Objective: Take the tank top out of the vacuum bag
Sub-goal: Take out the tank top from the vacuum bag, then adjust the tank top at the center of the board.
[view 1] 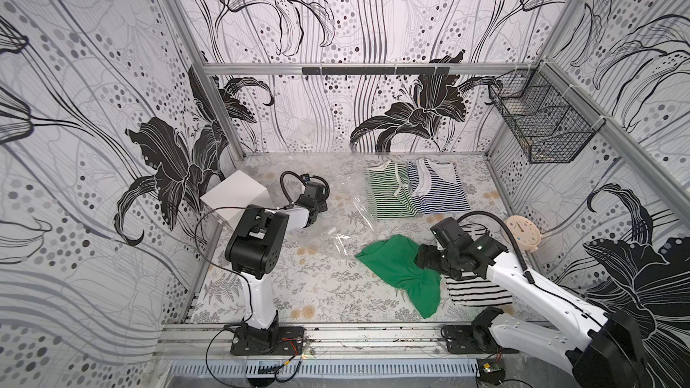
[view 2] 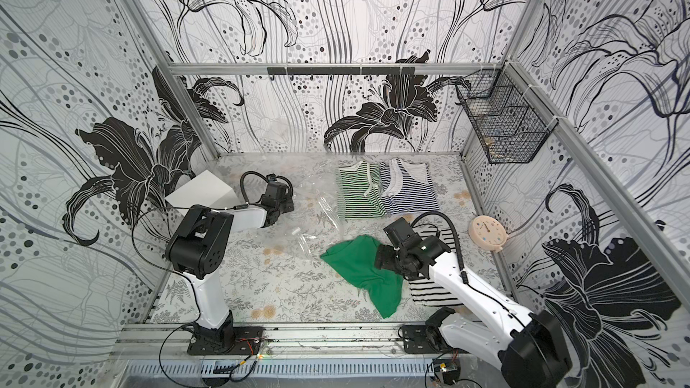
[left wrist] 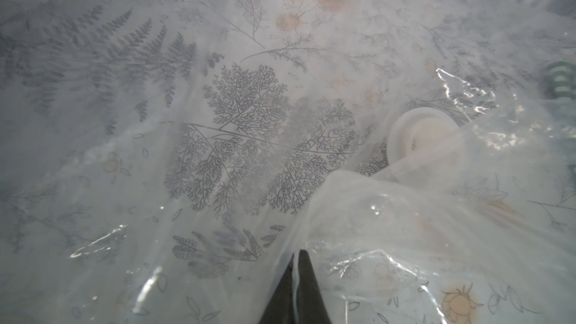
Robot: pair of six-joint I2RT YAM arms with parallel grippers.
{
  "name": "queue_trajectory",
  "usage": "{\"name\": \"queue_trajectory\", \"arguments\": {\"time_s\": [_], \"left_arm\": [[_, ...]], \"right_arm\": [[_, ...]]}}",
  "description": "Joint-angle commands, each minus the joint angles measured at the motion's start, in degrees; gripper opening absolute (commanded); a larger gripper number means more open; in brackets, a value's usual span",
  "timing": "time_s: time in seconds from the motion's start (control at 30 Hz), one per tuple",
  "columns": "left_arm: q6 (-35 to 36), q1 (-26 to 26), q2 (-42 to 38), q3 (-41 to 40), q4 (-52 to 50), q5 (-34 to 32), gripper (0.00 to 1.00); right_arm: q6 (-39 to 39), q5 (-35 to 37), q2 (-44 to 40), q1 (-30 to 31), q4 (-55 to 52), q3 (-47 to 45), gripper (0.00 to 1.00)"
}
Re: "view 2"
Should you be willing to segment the navy white striped tank top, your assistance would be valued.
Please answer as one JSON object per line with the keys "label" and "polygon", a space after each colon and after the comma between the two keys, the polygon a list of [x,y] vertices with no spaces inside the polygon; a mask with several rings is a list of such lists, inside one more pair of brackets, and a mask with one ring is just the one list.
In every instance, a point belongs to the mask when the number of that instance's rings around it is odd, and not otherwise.
{"label": "navy white striped tank top", "polygon": [[408,215],[439,210],[429,165],[401,158],[380,165],[381,199],[389,215]]}

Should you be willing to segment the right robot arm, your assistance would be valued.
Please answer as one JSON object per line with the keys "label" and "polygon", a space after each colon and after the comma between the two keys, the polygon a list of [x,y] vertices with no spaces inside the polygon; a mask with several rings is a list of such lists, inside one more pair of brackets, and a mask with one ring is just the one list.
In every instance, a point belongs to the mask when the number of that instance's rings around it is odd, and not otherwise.
{"label": "right robot arm", "polygon": [[536,314],[503,295],[465,266],[458,244],[421,237],[404,218],[384,231],[390,243],[377,250],[376,268],[406,280],[429,280],[479,319],[473,322],[443,307],[423,325],[404,325],[406,353],[465,352],[500,370],[510,387],[556,387],[564,380],[572,361],[552,314]]}

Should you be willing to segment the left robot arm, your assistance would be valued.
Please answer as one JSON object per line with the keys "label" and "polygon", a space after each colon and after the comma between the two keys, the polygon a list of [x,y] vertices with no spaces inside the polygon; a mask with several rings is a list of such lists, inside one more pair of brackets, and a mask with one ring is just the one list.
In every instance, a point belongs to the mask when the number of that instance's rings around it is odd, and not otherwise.
{"label": "left robot arm", "polygon": [[227,183],[205,171],[165,198],[183,214],[165,258],[190,282],[199,309],[197,327],[214,335],[232,326],[217,274],[230,235],[272,226],[294,210],[293,184],[282,175],[245,172],[240,195],[243,201]]}

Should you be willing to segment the green white striped tank top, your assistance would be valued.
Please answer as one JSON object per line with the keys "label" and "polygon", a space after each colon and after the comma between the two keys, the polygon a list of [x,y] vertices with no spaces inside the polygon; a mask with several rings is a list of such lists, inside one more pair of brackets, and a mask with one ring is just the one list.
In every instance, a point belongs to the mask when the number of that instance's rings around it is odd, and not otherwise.
{"label": "green white striped tank top", "polygon": [[386,208],[381,197],[380,168],[377,163],[359,161],[338,168],[338,210],[350,219],[381,218]]}

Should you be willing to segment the black white striped tank top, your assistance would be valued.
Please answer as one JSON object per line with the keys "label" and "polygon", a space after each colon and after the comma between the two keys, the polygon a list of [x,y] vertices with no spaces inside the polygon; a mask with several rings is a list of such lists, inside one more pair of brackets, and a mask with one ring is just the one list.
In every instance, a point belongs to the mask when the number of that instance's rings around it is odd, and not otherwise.
{"label": "black white striped tank top", "polygon": [[[452,251],[456,248],[455,241],[449,228],[441,229],[430,223],[419,224],[414,230],[422,239],[436,236]],[[447,289],[438,286],[430,280],[409,281],[409,289],[413,302],[429,307],[458,307],[463,303]]]}

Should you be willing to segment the solid green tank top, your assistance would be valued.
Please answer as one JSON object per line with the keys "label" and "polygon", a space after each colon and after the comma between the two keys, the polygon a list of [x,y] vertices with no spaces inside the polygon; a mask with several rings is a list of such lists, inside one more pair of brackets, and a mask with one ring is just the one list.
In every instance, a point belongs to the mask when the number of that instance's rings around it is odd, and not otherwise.
{"label": "solid green tank top", "polygon": [[374,237],[359,235],[329,247],[320,255],[320,259],[350,285],[368,292],[377,312],[387,319],[401,303],[404,278],[375,266],[377,251],[381,246],[381,242]]}

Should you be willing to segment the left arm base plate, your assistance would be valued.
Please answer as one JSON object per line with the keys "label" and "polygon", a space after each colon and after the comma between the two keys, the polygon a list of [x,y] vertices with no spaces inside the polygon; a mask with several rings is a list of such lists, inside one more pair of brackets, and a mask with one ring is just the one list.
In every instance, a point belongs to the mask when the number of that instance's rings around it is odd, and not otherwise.
{"label": "left arm base plate", "polygon": [[195,324],[187,353],[191,356],[253,356],[263,343],[262,326],[240,326],[210,330]]}

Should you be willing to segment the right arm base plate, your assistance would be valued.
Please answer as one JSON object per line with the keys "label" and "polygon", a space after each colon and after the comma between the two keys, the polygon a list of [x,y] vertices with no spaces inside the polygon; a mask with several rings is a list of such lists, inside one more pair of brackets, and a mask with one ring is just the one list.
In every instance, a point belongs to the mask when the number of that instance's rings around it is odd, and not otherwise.
{"label": "right arm base plate", "polygon": [[442,329],[449,328],[449,324],[438,327],[430,325],[406,324],[398,331],[398,337],[404,346],[404,352],[410,355],[424,355],[436,353],[458,352],[468,354],[467,350],[451,347],[442,334]]}

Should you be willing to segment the clear plastic vacuum bag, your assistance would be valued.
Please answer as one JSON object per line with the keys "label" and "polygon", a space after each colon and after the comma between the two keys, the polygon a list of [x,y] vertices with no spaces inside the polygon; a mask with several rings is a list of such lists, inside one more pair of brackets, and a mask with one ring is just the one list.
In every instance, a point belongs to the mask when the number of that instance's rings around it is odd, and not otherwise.
{"label": "clear plastic vacuum bag", "polygon": [[273,226],[259,229],[255,237],[271,250],[314,260],[321,250],[345,238],[345,221],[338,213],[336,174],[311,172],[291,182],[295,209],[282,214]]}

